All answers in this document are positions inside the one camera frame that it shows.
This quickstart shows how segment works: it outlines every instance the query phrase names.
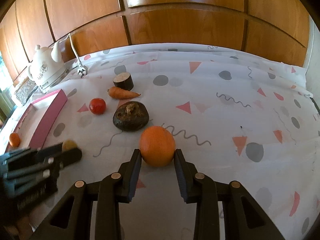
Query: orange carrot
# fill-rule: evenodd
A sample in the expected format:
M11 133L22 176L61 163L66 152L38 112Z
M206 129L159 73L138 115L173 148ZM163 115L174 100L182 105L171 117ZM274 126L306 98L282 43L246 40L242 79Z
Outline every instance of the orange carrot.
M108 89L108 94L114 99L136 98L140 96L140 94L136 92L127 91L117 87L111 87L110 89Z

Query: window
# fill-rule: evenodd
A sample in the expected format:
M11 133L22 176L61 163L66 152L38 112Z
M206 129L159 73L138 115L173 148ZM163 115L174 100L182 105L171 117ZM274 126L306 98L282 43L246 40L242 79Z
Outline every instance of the window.
M9 72L4 64L1 51L0 51L0 90L4 91L6 88L13 84Z

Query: red tomato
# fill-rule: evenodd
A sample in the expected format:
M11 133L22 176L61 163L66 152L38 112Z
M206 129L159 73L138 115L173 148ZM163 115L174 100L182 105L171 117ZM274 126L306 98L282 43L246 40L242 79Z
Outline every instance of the red tomato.
M90 101L89 109L93 114L103 114L107 105L102 98L94 98Z

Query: white cable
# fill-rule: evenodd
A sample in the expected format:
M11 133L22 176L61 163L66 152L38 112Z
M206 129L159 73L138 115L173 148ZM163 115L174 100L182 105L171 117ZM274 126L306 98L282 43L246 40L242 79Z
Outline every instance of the white cable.
M73 45L73 42L72 42L72 39L71 39L71 33L69 33L65 39L63 39L62 41L59 41L59 43L65 41L67 38L70 38L70 44L71 44L71 48L73 50L73 53L76 55L79 67L82 67L82 63L80 61L78 53L76 52L75 46Z

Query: orange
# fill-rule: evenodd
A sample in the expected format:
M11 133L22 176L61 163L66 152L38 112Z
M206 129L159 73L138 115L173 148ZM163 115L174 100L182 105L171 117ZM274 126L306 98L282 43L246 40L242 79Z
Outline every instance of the orange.
M140 152L143 160L153 167L168 165L176 148L172 134L160 126L151 126L140 137Z
M13 132L9 136L9 143L12 147L18 147L20 144L20 137L16 132Z

